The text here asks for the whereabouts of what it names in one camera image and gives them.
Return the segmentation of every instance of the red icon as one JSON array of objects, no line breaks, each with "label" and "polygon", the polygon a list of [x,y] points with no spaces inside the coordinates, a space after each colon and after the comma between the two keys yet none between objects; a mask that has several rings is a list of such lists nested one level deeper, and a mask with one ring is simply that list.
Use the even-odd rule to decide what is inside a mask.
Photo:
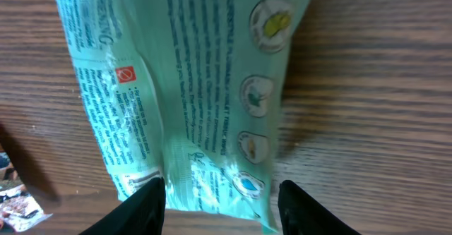
[{"label": "red icon", "polygon": [[133,66],[126,66],[123,68],[116,68],[116,75],[119,83],[129,83],[136,80],[135,71]]}]

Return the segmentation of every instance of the blue droplet icon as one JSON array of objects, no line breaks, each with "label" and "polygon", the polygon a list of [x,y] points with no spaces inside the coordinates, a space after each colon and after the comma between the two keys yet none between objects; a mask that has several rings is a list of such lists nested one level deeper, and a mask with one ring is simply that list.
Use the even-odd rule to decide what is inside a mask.
[{"label": "blue droplet icon", "polygon": [[253,183],[249,179],[242,179],[242,186],[247,190],[257,191],[257,188],[253,185]]}]

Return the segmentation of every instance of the wooden table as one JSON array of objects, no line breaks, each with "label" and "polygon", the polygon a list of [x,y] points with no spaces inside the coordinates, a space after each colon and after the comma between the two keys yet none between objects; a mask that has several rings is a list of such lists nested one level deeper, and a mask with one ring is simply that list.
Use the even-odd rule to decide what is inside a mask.
[{"label": "wooden table", "polygon": [[[313,0],[282,98],[275,188],[292,179],[363,234],[452,234],[452,0]],[[26,234],[75,234],[119,204],[54,0],[0,0],[0,124],[61,199]],[[164,234],[260,227],[167,212]]]}]

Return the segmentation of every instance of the green bag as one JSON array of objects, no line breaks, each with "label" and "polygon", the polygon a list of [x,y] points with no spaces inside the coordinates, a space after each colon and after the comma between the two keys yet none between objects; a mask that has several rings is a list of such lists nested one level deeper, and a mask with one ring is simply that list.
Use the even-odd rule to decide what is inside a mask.
[{"label": "green bag", "polygon": [[126,200],[255,219],[269,205],[290,37],[309,0],[56,0],[86,114]]}]

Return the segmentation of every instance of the round logo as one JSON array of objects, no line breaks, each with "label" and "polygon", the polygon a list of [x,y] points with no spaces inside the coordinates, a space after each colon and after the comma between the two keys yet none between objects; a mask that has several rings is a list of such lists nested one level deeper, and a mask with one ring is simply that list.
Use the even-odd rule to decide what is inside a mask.
[{"label": "round logo", "polygon": [[279,52],[290,38],[293,7],[289,0],[261,0],[249,18],[249,28],[259,49]]},{"label": "round logo", "polygon": [[251,163],[258,164],[267,157],[270,148],[267,137],[241,132],[238,139],[240,150]]},{"label": "round logo", "polygon": [[255,117],[267,114],[268,98],[273,91],[273,82],[262,76],[246,78],[240,87],[240,99],[246,111]]},{"label": "round logo", "polygon": [[240,171],[232,180],[234,187],[244,196],[259,199],[265,188],[265,183],[245,171]]}]

